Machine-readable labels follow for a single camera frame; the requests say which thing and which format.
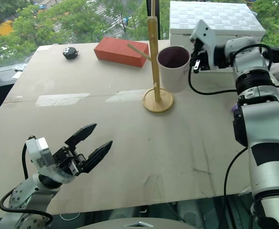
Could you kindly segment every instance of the white box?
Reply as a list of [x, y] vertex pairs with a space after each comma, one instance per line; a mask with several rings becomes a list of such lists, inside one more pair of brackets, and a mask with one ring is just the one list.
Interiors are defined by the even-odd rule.
[[246, 4], [171, 1], [170, 45], [183, 46], [192, 53], [193, 44], [189, 37], [200, 19], [215, 31], [218, 44], [241, 36], [260, 41], [266, 33]]

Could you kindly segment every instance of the red block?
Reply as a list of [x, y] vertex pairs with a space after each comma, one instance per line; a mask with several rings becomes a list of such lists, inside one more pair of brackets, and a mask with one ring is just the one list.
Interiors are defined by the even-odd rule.
[[149, 55], [148, 44], [111, 37], [104, 37], [94, 48], [94, 52], [101, 60], [142, 67], [146, 58], [129, 48], [128, 43]]

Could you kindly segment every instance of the table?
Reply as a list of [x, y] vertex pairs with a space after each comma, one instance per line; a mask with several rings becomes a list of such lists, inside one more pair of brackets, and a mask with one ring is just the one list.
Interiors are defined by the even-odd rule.
[[[237, 95], [203, 96], [187, 89], [174, 95], [171, 110], [150, 113], [141, 102], [152, 86], [150, 63], [138, 68], [101, 61], [93, 52], [96, 45], [73, 45], [79, 56], [71, 61], [62, 55], [68, 45], [39, 48], [11, 89], [0, 108], [0, 199], [23, 180], [21, 150], [30, 134], [45, 137], [55, 153], [69, 136], [90, 123], [97, 127], [77, 152], [87, 157], [110, 139], [113, 146], [89, 174], [62, 186], [48, 212], [223, 195], [226, 168], [242, 149], [232, 126], [231, 108]], [[169, 41], [159, 42], [160, 49], [167, 46]], [[232, 88], [234, 79], [231, 73], [201, 73], [193, 76], [193, 84], [202, 91], [215, 91]], [[40, 95], [54, 94], [82, 95], [62, 106], [36, 103]], [[28, 170], [30, 175], [36, 172], [30, 163]], [[244, 154], [232, 167], [227, 193], [247, 187], [248, 155]]]

